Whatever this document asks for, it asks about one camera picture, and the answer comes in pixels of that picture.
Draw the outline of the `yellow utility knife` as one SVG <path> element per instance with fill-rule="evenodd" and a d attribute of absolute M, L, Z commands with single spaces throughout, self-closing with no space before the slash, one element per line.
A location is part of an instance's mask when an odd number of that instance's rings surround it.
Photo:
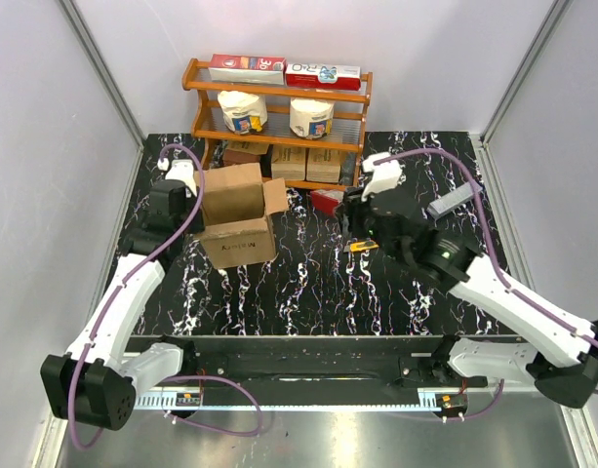
<path fill-rule="evenodd" d="M 344 247 L 343 251 L 345 253 L 360 253 L 360 252 L 377 249 L 378 247 L 379 247 L 379 245 L 376 242 L 374 242 L 372 240 L 367 240 L 367 241 L 349 243 Z"/>

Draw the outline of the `red packaged item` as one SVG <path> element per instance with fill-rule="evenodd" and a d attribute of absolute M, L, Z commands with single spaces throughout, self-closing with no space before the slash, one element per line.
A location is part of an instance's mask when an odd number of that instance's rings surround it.
<path fill-rule="evenodd" d="M 334 216 L 343 195 L 344 192 L 340 190 L 316 189 L 310 192 L 310 199 L 315 210 L 327 216 Z"/>

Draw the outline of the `brown cardboard express box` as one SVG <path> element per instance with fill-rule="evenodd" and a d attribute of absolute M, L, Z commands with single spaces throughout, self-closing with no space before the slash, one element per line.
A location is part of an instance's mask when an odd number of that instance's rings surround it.
<path fill-rule="evenodd" d="M 217 270 L 264 263 L 276 256 L 272 217 L 289 208 L 285 180 L 265 181 L 249 163 L 196 174 L 205 229 L 196 239 Z"/>

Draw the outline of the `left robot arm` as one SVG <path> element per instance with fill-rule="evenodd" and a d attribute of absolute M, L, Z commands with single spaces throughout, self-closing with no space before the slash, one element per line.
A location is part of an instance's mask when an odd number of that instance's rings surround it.
<path fill-rule="evenodd" d="M 184 238 L 203 230 L 201 190 L 193 177 L 165 177 L 149 193 L 141 223 L 125 243 L 112 280 L 91 319 L 58 355 L 48 355 L 40 376 L 52 414 L 100 429 L 119 430 L 136 398 L 166 378 L 194 380 L 191 345 L 164 337 L 135 358 L 124 354 L 147 301 L 180 255 Z"/>

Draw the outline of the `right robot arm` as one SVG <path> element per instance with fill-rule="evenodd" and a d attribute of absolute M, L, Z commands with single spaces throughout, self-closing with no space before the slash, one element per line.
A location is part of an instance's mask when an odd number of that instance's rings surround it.
<path fill-rule="evenodd" d="M 472 377 L 533 385 L 552 402 L 582 408 L 598 385 L 598 321 L 553 305 L 493 265 L 465 238 L 431 226 L 401 188 L 347 190 L 336 209 L 342 232 L 375 242 L 415 279 L 475 305 L 523 337 L 521 343 L 445 336 L 419 365 L 443 386 Z"/>

